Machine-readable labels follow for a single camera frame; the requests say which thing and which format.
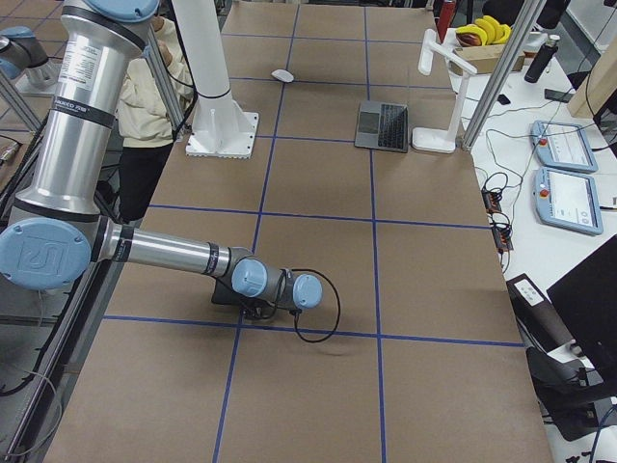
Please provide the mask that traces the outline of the black mouse pad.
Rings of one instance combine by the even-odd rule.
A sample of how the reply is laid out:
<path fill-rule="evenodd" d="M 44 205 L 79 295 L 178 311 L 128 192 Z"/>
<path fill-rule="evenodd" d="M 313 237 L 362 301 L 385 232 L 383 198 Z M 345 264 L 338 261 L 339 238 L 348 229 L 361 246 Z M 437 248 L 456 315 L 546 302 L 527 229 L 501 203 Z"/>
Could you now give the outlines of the black mouse pad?
<path fill-rule="evenodd" d="M 232 289 L 229 289 L 221 281 L 216 281 L 214 291 L 211 296 L 211 303 L 222 306 L 241 307 L 244 304 L 244 297 Z"/>

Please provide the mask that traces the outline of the grey laptop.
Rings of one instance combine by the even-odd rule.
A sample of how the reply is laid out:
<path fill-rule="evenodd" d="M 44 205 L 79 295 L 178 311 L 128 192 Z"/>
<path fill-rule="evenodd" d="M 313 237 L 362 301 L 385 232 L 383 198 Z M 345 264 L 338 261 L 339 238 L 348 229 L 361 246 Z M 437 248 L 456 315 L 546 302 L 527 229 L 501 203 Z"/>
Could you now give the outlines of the grey laptop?
<path fill-rule="evenodd" d="M 356 124 L 356 148 L 407 152 L 409 111 L 406 104 L 365 100 Z"/>

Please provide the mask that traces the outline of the white desk lamp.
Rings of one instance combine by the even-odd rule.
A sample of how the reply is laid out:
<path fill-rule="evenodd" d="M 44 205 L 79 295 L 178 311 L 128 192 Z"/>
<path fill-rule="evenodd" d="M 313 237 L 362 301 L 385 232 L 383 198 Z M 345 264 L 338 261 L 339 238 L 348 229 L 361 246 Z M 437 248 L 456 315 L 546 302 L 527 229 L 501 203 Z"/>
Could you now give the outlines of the white desk lamp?
<path fill-rule="evenodd" d="M 414 126 L 412 145 L 415 150 L 452 153 L 457 148 L 457 137 L 467 98 L 469 78 L 477 73 L 477 69 L 452 50 L 438 43 L 435 30 L 426 29 L 417 63 L 417 70 L 421 74 L 428 76 L 431 73 L 435 54 L 441 55 L 462 72 L 458 92 L 437 95 L 438 109 L 434 111 L 435 121 L 428 126 L 420 126 L 418 123 Z"/>

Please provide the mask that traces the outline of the white computer mouse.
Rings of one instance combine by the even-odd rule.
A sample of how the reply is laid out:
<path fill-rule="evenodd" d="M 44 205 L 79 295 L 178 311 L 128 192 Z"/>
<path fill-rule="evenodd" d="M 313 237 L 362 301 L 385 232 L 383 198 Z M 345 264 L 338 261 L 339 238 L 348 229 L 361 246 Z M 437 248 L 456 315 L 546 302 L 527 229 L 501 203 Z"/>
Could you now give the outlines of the white computer mouse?
<path fill-rule="evenodd" d="M 275 69 L 271 72 L 271 76 L 282 82 L 282 83 L 292 83 L 295 80 L 294 75 L 286 69 Z"/>

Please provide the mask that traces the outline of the cardboard lamp box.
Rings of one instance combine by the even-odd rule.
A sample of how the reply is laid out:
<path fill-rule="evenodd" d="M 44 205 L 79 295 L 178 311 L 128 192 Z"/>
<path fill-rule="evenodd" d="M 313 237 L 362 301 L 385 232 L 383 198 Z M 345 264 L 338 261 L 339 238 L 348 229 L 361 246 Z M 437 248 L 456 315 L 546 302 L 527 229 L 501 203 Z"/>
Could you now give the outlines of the cardboard lamp box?
<path fill-rule="evenodd" d="M 505 44 L 491 44 L 485 46 L 456 47 L 453 49 L 455 55 L 476 67 L 477 74 L 490 74 L 497 65 L 500 56 L 505 49 Z M 521 51 L 512 67 L 513 71 L 520 71 L 524 64 L 524 53 Z M 457 75 L 462 75 L 460 67 L 453 62 L 449 62 L 449 69 Z"/>

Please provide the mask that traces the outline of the person in cream sweater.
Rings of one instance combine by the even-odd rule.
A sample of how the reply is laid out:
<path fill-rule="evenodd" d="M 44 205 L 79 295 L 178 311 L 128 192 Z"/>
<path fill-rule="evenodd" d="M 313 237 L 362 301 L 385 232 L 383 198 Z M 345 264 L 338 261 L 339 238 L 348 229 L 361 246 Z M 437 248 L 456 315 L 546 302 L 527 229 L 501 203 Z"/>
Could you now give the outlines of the person in cream sweater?
<path fill-rule="evenodd" d="M 192 78 L 177 39 L 174 23 L 152 18 L 154 35 L 174 83 L 176 100 L 186 105 L 192 97 Z M 155 79 L 144 58 L 127 68 L 118 102 L 122 137 L 119 216 L 124 223 L 142 219 L 174 146 L 172 123 Z"/>

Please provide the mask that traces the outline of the upper blue teach pendant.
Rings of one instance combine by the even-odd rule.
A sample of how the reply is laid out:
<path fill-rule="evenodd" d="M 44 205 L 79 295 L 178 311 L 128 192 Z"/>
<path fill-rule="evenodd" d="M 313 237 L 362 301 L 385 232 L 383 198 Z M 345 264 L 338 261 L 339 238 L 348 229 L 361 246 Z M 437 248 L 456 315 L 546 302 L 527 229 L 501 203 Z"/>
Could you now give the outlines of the upper blue teach pendant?
<path fill-rule="evenodd" d="M 535 121 L 530 136 L 533 152 L 544 166 L 584 174 L 598 171 L 582 125 Z"/>

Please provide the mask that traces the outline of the blue teach pendant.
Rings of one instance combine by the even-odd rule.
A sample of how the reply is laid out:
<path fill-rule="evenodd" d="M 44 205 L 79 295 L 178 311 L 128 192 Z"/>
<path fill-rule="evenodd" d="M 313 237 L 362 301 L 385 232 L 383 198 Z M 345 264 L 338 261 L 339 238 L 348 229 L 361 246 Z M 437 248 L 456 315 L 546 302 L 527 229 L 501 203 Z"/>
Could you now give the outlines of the blue teach pendant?
<path fill-rule="evenodd" d="M 582 125 L 535 121 L 530 136 L 533 152 L 544 166 L 584 174 L 598 171 Z"/>
<path fill-rule="evenodd" d="M 542 167 L 535 173 L 533 195 L 543 224 L 589 235 L 604 232 L 596 182 L 591 176 Z"/>

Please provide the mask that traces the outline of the lower blue teach pendant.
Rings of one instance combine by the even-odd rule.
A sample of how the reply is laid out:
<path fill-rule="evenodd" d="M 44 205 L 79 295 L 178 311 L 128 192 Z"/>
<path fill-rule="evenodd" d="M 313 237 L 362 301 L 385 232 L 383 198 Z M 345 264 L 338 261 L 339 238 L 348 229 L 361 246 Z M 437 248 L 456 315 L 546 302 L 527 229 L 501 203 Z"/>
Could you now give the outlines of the lower blue teach pendant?
<path fill-rule="evenodd" d="M 542 167 L 535 173 L 533 195 L 543 224 L 589 235 L 604 232 L 596 182 L 591 176 Z"/>

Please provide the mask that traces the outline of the red cylinder bottle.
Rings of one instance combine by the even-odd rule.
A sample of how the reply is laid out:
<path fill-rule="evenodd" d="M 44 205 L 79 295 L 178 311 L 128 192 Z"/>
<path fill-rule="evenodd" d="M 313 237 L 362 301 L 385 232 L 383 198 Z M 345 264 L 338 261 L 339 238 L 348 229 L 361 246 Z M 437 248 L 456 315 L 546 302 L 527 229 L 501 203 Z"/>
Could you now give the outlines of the red cylinder bottle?
<path fill-rule="evenodd" d="M 444 41 L 447 29 L 450 27 L 452 19 L 456 13 L 456 0 L 443 0 L 439 16 L 437 19 L 437 32 L 440 41 Z"/>

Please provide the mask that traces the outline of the yellow bananas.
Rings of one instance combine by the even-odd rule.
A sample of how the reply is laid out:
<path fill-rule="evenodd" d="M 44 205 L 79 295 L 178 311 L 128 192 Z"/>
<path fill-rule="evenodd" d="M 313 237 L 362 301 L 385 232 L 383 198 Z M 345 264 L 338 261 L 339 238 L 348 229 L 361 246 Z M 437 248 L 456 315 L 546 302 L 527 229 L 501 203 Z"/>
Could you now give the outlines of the yellow bananas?
<path fill-rule="evenodd" d="M 507 24 L 499 23 L 492 16 L 484 15 L 472 24 L 458 27 L 455 36 L 463 47 L 505 44 L 512 34 Z"/>

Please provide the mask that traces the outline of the black monitor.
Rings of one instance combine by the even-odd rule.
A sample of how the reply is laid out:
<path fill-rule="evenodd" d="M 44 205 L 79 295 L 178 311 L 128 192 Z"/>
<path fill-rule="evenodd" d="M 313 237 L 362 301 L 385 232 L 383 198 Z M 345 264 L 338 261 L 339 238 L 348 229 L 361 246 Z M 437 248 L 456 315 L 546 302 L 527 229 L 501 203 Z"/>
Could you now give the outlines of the black monitor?
<path fill-rule="evenodd" d="M 548 289 L 558 315 L 604 378 L 616 375 L 616 238 Z"/>

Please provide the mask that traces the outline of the black water bottle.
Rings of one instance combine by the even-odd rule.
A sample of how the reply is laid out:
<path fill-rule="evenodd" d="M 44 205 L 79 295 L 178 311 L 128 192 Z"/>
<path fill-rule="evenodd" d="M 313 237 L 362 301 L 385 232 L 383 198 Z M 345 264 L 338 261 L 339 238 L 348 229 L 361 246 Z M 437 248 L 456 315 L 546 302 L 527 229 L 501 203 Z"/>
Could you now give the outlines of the black water bottle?
<path fill-rule="evenodd" d="M 547 40 L 542 44 L 535 58 L 531 62 L 524 80 L 528 83 L 536 83 L 550 63 L 550 60 L 558 50 L 560 37 L 555 34 L 548 36 Z"/>

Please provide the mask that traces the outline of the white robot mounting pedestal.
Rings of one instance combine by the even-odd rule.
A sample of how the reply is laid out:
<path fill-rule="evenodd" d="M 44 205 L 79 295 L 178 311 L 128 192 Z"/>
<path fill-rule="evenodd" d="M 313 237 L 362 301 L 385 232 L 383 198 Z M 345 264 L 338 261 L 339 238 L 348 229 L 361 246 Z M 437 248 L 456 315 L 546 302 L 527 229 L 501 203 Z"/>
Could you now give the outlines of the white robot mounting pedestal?
<path fill-rule="evenodd" d="M 247 159 L 259 115 L 243 111 L 232 96 L 215 4 L 179 0 L 172 6 L 198 98 L 186 153 Z"/>

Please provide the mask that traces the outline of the aluminium frame post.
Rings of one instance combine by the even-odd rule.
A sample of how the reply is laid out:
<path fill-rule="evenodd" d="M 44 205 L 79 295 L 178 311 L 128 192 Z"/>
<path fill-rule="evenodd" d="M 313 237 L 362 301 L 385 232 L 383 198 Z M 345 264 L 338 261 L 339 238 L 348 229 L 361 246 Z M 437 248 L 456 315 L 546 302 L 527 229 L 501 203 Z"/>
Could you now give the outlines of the aluminium frame post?
<path fill-rule="evenodd" d="M 505 44 L 501 56 L 496 63 L 495 70 L 485 86 L 462 138 L 461 148 L 463 150 L 471 151 L 475 144 L 519 53 L 522 51 L 526 37 L 536 23 L 545 5 L 546 0 L 525 0 L 523 2 L 514 24 L 512 36 Z"/>

